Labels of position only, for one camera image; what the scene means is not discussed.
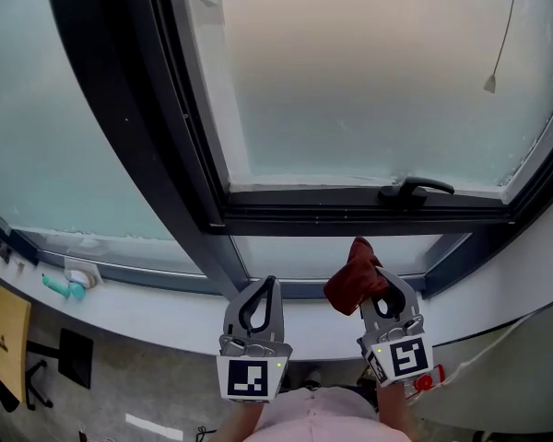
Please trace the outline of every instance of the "pink shirt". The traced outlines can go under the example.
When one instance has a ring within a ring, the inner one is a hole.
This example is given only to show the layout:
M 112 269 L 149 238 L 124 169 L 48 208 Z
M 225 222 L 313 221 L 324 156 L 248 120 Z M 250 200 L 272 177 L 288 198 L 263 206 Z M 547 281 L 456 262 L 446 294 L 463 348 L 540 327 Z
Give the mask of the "pink shirt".
M 279 395 L 262 411 L 246 442 L 409 442 L 381 424 L 357 393 L 343 388 L 300 389 Z

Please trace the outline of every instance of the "floor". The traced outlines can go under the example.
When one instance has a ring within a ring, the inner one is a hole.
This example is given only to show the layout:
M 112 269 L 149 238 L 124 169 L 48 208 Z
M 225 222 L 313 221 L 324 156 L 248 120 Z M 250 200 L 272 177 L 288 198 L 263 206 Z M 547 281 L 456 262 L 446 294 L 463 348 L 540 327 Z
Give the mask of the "floor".
M 169 440 L 128 424 L 127 414 L 179 429 L 183 440 L 194 441 L 198 426 L 216 428 L 228 414 L 232 403 L 219 397 L 213 357 L 139 342 L 33 303 L 29 328 L 32 341 L 56 347 L 62 327 L 94 341 L 91 390 L 59 375 L 56 362 L 46 359 L 48 367 L 41 369 L 33 381 L 52 400 L 53 408 L 38 405 L 31 412 L 21 405 L 13 413 L 6 413 L 0 405 L 3 442 L 77 441 L 80 425 L 86 427 L 89 439 L 95 442 L 106 438 L 116 442 Z M 35 355 L 29 355 L 28 366 L 37 360 Z M 294 364 L 292 374 L 301 375 L 312 366 Z M 352 384 L 364 368 L 360 360 L 320 366 L 324 384 Z M 421 421 L 420 426 L 423 440 L 427 441 L 465 442 L 472 440 L 474 434 L 426 421 Z

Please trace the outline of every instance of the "person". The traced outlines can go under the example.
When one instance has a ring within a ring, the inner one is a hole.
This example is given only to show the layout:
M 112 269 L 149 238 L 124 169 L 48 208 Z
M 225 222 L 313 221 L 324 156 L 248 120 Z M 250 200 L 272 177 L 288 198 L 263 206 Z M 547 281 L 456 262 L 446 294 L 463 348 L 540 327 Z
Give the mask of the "person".
M 340 387 L 300 388 L 269 404 L 238 402 L 212 442 L 417 442 L 403 383 L 378 386 L 377 400 L 379 421 L 366 400 Z

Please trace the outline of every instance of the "red cloth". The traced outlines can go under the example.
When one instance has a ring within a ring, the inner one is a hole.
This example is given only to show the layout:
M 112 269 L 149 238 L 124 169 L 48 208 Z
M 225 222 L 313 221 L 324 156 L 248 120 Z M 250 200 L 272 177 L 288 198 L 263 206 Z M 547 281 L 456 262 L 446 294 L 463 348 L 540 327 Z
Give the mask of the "red cloth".
M 387 295 L 389 284 L 377 273 L 375 265 L 381 267 L 369 242 L 365 238 L 355 238 L 347 264 L 324 287 L 325 297 L 335 310 L 350 316 L 368 297 Z

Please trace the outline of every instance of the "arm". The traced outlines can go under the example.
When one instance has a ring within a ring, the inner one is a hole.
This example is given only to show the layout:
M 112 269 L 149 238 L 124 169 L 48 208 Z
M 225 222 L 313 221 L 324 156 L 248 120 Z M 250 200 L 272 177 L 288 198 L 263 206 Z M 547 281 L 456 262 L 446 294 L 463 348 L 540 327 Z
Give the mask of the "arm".
M 234 411 L 218 431 L 212 442 L 242 442 L 252 435 L 264 405 L 260 402 L 238 402 Z
M 377 385 L 379 420 L 392 429 L 403 432 L 412 442 L 419 440 L 416 419 L 407 408 L 403 383 L 395 383 L 381 388 Z

